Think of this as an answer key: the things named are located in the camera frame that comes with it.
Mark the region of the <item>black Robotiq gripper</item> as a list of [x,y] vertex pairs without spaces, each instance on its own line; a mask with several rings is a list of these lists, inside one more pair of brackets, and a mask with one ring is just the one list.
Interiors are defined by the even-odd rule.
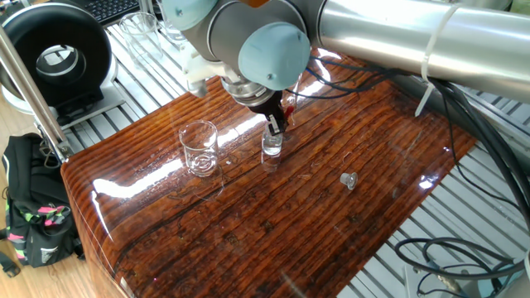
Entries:
[[264,103],[249,108],[254,113],[261,113],[268,120],[267,129],[272,136],[283,134],[290,116],[290,107],[282,108],[282,91],[274,92]]

